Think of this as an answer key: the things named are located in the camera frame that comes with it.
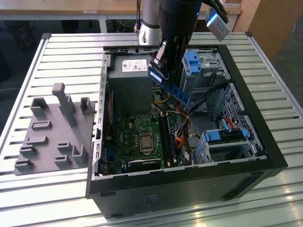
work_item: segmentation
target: sticker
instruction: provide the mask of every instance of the sticker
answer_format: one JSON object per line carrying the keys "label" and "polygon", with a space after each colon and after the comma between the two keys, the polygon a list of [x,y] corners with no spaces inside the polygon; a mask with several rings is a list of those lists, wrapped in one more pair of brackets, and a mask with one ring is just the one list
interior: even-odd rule
{"label": "sticker", "polygon": [[97,11],[83,11],[83,13],[97,13]]}
{"label": "sticker", "polygon": [[162,79],[160,77],[158,77],[156,74],[154,74],[152,71],[151,71],[151,76],[154,77],[160,83],[162,83]]}
{"label": "sticker", "polygon": [[189,161],[189,154],[185,152],[184,157]]}
{"label": "sticker", "polygon": [[146,59],[124,60],[122,62],[122,72],[147,71]]}

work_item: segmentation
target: motherboard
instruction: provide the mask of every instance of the motherboard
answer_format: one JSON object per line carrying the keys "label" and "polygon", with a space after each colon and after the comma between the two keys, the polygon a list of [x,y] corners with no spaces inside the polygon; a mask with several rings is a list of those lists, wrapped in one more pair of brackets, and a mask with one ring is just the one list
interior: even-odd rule
{"label": "motherboard", "polygon": [[183,165],[182,155],[166,152],[171,151],[171,148],[165,147],[169,136],[164,131],[168,125],[173,135],[177,130],[177,117],[174,114],[118,118],[116,142],[105,151],[104,166],[108,174],[132,172],[132,169],[137,172],[138,169],[144,170],[144,166],[148,166],[148,169],[161,169]]}

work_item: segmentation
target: green motherboard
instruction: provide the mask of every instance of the green motherboard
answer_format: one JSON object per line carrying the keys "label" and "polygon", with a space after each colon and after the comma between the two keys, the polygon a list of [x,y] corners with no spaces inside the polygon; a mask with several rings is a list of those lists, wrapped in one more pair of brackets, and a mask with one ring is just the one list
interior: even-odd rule
{"label": "green motherboard", "polygon": [[[177,130],[175,114],[169,116],[172,132]],[[115,156],[105,165],[109,174],[120,173],[120,164],[128,160],[158,158],[164,168],[163,152],[158,115],[137,115],[118,118],[116,122],[116,147],[107,150],[108,155]],[[178,166],[182,165],[183,157],[177,157]]]}

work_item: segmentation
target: blue ram stick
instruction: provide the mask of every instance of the blue ram stick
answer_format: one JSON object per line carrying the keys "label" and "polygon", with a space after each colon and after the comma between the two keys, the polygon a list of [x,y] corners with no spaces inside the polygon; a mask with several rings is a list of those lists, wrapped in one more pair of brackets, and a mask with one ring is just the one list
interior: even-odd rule
{"label": "blue ram stick", "polygon": [[177,100],[179,100],[181,103],[188,106],[191,102],[190,97],[184,93],[180,88],[178,88],[176,85],[172,85],[172,88],[169,88],[165,86],[162,83],[162,76],[161,74],[153,69],[151,66],[148,67],[148,76],[152,78],[156,83],[158,83],[164,90],[166,90],[168,93],[170,93],[172,96],[174,96]]}

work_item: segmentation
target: ram slot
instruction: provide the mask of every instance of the ram slot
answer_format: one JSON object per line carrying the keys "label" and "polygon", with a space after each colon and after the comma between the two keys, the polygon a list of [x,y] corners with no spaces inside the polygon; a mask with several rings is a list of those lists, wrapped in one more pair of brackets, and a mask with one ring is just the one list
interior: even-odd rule
{"label": "ram slot", "polygon": [[169,142],[169,134],[167,130],[167,121],[165,116],[159,114],[159,130],[160,130],[160,138],[162,144],[162,152],[163,152],[163,161],[165,167],[170,167],[170,142]]}
{"label": "ram slot", "polygon": [[171,131],[171,124],[169,120],[169,116],[165,116],[166,122],[167,122],[167,129],[168,129],[168,138],[169,138],[169,150],[170,150],[170,166],[174,166],[177,162],[176,160],[176,151],[175,151],[175,143],[174,143],[174,135]]}

